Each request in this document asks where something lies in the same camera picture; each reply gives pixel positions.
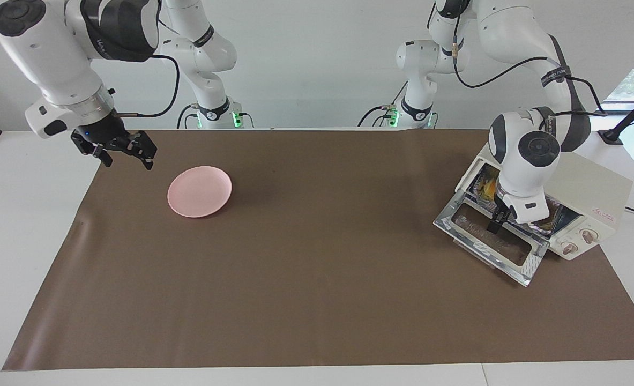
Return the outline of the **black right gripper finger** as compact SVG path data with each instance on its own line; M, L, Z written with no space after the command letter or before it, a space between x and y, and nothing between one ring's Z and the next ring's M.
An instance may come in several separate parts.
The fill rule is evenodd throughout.
M144 131L137 131L133 134L128 133L125 137L119 137L118 149L128 156L140 160L148 170L153 168L154 158L158 150L155 143Z
M109 155L108 151L106 151L100 144L92 144L84 139L79 133L72 133L71 140L74 142L81 154L89 155L98 159L102 164L104 164L104 166L106 166L106 168L110 168L111 164L113 164L113 159Z

